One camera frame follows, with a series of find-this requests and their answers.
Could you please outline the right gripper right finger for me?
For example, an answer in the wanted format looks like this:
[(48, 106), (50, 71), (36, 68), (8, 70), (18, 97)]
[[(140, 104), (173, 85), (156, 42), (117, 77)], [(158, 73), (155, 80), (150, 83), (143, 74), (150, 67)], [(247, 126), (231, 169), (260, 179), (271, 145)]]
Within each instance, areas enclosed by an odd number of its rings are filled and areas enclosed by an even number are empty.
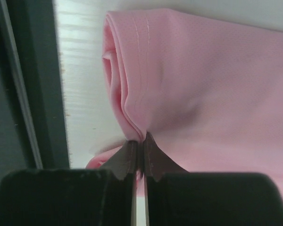
[(283, 199), (261, 173), (188, 172), (147, 134), (142, 144), (149, 226), (283, 226)]

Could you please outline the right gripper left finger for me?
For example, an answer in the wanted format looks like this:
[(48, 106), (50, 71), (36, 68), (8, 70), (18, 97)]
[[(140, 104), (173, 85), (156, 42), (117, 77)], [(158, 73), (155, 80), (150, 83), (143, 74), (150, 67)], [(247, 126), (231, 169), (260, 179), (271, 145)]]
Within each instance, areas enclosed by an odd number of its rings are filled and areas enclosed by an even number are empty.
[(0, 226), (134, 226), (138, 144), (97, 169), (20, 170), (0, 182)]

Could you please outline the pink t shirt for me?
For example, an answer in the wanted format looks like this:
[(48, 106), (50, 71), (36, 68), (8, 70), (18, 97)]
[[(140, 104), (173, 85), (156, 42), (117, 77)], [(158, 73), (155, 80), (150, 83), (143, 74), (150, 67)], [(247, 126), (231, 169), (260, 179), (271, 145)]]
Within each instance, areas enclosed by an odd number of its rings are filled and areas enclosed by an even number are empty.
[(188, 171), (260, 172), (283, 196), (283, 32), (171, 9), (110, 11), (102, 62), (129, 140)]

